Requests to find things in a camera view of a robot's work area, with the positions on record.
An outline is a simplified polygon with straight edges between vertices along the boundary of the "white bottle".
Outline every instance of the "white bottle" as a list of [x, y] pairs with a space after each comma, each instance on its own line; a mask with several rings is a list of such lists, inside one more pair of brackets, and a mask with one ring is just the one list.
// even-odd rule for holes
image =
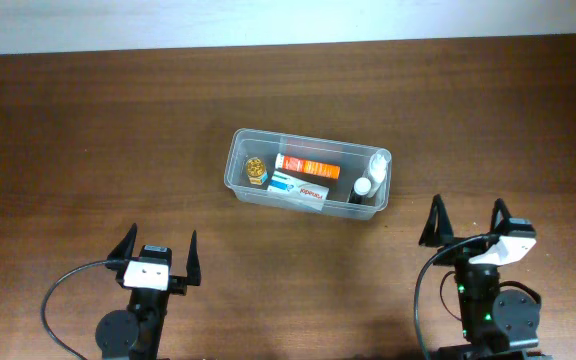
[[379, 150], [370, 157], [370, 162], [368, 163], [368, 168], [364, 171], [364, 177], [367, 177], [372, 184], [368, 195], [368, 198], [375, 196], [377, 190], [381, 186], [381, 183], [386, 179], [386, 173], [388, 172], [388, 163], [390, 162], [390, 153], [386, 150]]

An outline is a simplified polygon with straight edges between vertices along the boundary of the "small bottle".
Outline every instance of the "small bottle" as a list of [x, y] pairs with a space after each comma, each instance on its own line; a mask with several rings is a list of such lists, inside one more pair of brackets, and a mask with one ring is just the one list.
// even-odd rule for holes
[[366, 201], [366, 194], [370, 191], [370, 180], [361, 177], [355, 181], [355, 185], [350, 191], [350, 196], [348, 196], [348, 202], [351, 204], [363, 205]]
[[370, 157], [368, 168], [364, 171], [364, 177], [367, 177], [372, 184], [368, 198], [375, 196], [381, 183], [386, 179], [386, 172], [388, 171], [388, 163], [390, 162], [390, 153], [386, 150], [379, 150]]
[[261, 159], [254, 157], [246, 161], [246, 174], [253, 185], [262, 185], [268, 179], [266, 165]]

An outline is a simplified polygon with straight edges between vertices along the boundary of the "plastic bin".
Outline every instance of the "plastic bin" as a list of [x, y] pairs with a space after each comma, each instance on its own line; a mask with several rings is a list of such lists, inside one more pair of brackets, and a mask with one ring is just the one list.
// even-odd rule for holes
[[[370, 157], [377, 150], [385, 149], [268, 131], [239, 129], [235, 132], [230, 145], [224, 183], [243, 202], [368, 220], [388, 205], [392, 168], [392, 156], [388, 150], [385, 150], [387, 156], [390, 157], [386, 179], [375, 196], [368, 199], [364, 205], [350, 204], [347, 199], [355, 180], [363, 175]], [[329, 188], [328, 197], [321, 211], [307, 206], [305, 203], [309, 200], [296, 200], [293, 197], [266, 190], [275, 171], [277, 153], [341, 167], [338, 180], [281, 170], [301, 180]], [[266, 165], [268, 180], [262, 185], [250, 184], [246, 175], [244, 165], [252, 157], [260, 158]]]

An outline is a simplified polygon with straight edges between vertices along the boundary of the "white wall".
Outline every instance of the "white wall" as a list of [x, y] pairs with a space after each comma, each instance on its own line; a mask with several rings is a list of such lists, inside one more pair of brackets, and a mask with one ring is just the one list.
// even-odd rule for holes
[[574, 0], [0, 0], [0, 53], [576, 33]]

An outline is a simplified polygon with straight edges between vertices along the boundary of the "wooden table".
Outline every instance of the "wooden table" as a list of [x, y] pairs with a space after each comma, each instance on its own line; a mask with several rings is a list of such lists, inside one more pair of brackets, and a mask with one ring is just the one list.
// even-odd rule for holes
[[[389, 149], [388, 207], [361, 222], [239, 202], [223, 172], [244, 127]], [[170, 299], [161, 357], [410, 358], [436, 193], [457, 235], [487, 231], [497, 197], [533, 221], [502, 277], [541, 292], [541, 348], [576, 359], [576, 35], [0, 56], [0, 359], [69, 358], [41, 299], [133, 222], [179, 275], [199, 234], [203, 283]], [[431, 348], [463, 341], [447, 270], [423, 288]], [[90, 270], [48, 319], [98, 358], [97, 322], [128, 297]]]

